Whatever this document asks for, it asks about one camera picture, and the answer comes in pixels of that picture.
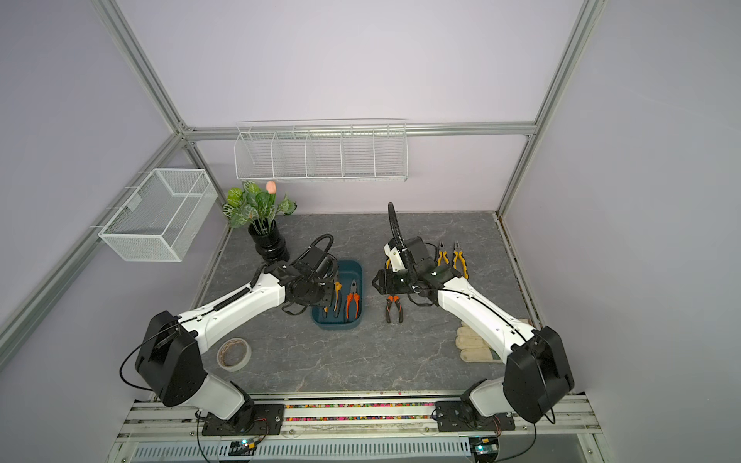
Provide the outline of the yellow black pliers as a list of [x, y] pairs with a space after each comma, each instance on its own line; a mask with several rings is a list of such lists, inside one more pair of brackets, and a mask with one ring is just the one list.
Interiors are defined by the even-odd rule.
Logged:
[[453, 269], [457, 270], [464, 279], [469, 278], [467, 260], [458, 241], [455, 241], [453, 245]]
[[437, 265], [449, 264], [450, 258], [443, 242], [440, 242], [438, 247]]

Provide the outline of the orange black pliers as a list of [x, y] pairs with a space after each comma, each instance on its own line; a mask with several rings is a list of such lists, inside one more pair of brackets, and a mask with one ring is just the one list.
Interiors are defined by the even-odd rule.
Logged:
[[392, 323], [392, 309], [395, 308], [398, 313], [398, 322], [403, 323], [404, 320], [404, 312], [403, 312], [403, 305], [401, 305], [401, 297], [399, 295], [388, 295], [386, 297], [386, 306], [385, 306], [385, 320], [388, 324]]

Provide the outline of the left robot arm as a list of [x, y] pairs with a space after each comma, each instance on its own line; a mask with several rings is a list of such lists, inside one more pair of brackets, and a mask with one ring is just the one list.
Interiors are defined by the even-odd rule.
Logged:
[[204, 306], [177, 316], [156, 314], [135, 348], [135, 370], [165, 406], [194, 406], [237, 429], [247, 428], [255, 420], [253, 399], [207, 372], [202, 356], [268, 310], [331, 304], [338, 269], [328, 250], [311, 246], [293, 262], [261, 265], [247, 284]]

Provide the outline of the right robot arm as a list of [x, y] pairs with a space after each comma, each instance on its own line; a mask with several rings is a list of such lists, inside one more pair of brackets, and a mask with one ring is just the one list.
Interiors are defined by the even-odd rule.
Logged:
[[464, 322], [503, 360], [503, 376], [482, 380], [461, 397], [474, 417], [513, 412], [535, 424], [572, 391], [567, 353], [554, 329], [536, 329], [496, 306], [460, 271], [430, 256], [420, 237], [391, 239], [384, 254], [390, 266], [372, 280], [379, 293], [423, 297]]

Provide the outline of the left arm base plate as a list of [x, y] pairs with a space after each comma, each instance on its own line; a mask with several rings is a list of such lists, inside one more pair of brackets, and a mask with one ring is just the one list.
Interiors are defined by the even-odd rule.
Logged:
[[221, 420], [208, 413], [203, 420], [201, 432], [206, 437], [252, 435], [278, 435], [285, 418], [283, 404], [256, 403], [245, 411], [239, 410], [229, 420]]

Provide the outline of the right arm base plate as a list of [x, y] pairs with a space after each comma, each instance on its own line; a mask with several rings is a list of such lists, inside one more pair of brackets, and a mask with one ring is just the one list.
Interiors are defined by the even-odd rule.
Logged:
[[515, 430], [508, 413], [482, 416], [472, 405], [459, 400], [442, 400], [434, 404], [430, 415], [441, 432], [495, 432]]

